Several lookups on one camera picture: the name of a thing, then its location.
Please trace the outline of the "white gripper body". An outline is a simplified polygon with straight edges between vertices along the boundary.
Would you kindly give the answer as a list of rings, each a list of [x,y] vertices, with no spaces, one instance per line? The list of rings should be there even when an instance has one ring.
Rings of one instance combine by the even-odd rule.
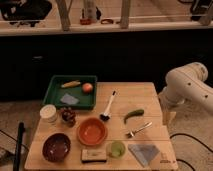
[[[158,94],[163,115],[163,124],[166,126],[168,126],[176,116],[176,112],[173,111],[173,108],[176,106],[177,102],[173,95],[174,93],[168,87],[164,87]]]

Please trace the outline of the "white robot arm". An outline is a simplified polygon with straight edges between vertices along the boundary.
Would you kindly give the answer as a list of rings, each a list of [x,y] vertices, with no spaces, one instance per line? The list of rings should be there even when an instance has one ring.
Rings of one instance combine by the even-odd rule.
[[[208,70],[200,62],[174,68],[166,74],[166,86],[158,94],[164,125],[171,123],[176,115],[173,108],[185,100],[197,103],[213,115],[213,88],[205,84],[207,78]]]

